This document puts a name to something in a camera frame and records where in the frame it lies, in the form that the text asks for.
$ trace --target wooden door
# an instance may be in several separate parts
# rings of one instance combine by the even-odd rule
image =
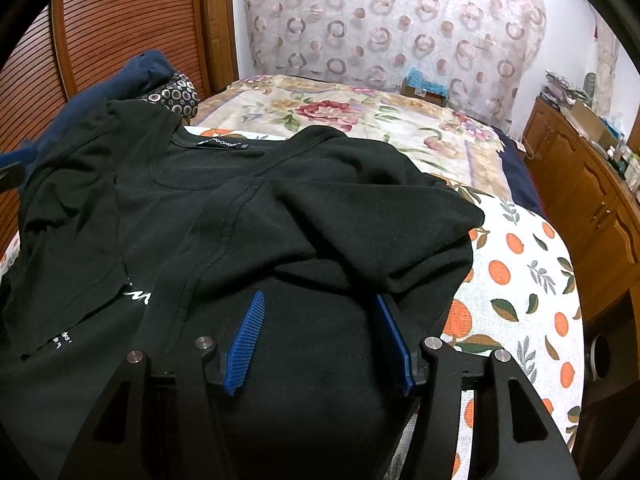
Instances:
[[[232,0],[202,0],[202,21],[211,91],[217,93],[238,80]]]
[[[616,197],[606,168],[576,139],[575,160],[564,176],[566,185],[550,208],[549,220],[560,233],[573,261],[596,229],[598,218]]]
[[[585,320],[613,304],[640,276],[640,226],[620,197],[598,216],[596,228],[574,261]]]
[[[543,158],[533,179],[552,224],[560,219],[562,201],[577,183],[577,167],[582,158],[579,148],[575,132],[555,128],[539,150]]]
[[[522,135],[527,147],[533,153],[533,158],[528,158],[526,164],[533,180],[536,182],[536,177],[540,174],[540,168],[545,158],[546,145],[553,131],[552,121],[550,120],[550,115],[546,113],[545,107],[544,103],[536,101],[527,127]]]

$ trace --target patterned fabric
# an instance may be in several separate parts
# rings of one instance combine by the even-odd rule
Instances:
[[[206,99],[193,126],[290,137],[328,124],[350,137],[389,142],[422,171],[493,193],[511,191],[492,128],[464,114],[398,94],[290,76],[257,76]]]
[[[181,72],[176,72],[166,85],[158,87],[139,99],[162,105],[167,110],[191,119],[198,113],[200,98],[191,80]]]
[[[9,246],[2,255],[2,259],[0,260],[0,279],[9,270],[9,267],[14,264],[18,254],[20,254],[20,233],[16,233],[14,235],[12,240],[9,242]]]
[[[469,233],[473,268],[455,295],[442,339],[474,354],[508,350],[571,449],[582,402],[584,341],[568,251],[538,215],[477,189],[450,186],[481,208],[485,220]],[[473,413],[473,391],[462,392],[454,480],[468,475]],[[386,480],[399,478],[414,424],[415,417],[404,430]]]
[[[507,130],[545,35],[544,0],[245,0],[258,73],[396,90],[408,69]]]

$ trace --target white wall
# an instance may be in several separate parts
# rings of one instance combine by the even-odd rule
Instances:
[[[511,137],[527,124],[536,96],[546,84],[545,70],[562,74],[582,87],[596,69],[596,19],[586,0],[545,0],[546,33],[536,59],[523,74],[511,113]]]
[[[639,104],[640,75],[629,58],[629,54],[620,45],[609,115],[614,117],[617,113],[622,113],[622,131],[626,137],[631,133]]]
[[[236,31],[236,56],[238,56],[238,73],[240,79],[255,75],[254,62],[249,49],[249,33],[246,26],[244,0],[233,0],[234,28]]]

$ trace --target clothing label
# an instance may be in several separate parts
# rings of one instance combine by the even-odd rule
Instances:
[[[220,139],[219,137],[210,137],[207,140],[201,140],[198,143],[198,146],[203,144],[208,144],[209,146],[216,145],[219,148],[229,148],[232,150],[245,150],[249,146],[248,144],[243,144],[242,142],[229,142],[228,140]]]

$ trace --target cabinet handle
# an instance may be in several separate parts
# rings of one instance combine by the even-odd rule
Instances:
[[[593,214],[593,218],[591,220],[595,220],[598,216],[598,213],[600,212],[600,210],[604,207],[604,202],[601,202],[600,205],[598,206],[598,208],[596,209],[596,212]]]
[[[611,213],[611,209],[607,209],[607,212],[604,213],[604,215],[602,216],[602,218],[598,221],[598,225],[596,225],[596,229],[598,229],[600,227],[600,224],[602,224],[604,222],[604,219],[609,216],[609,213]]]

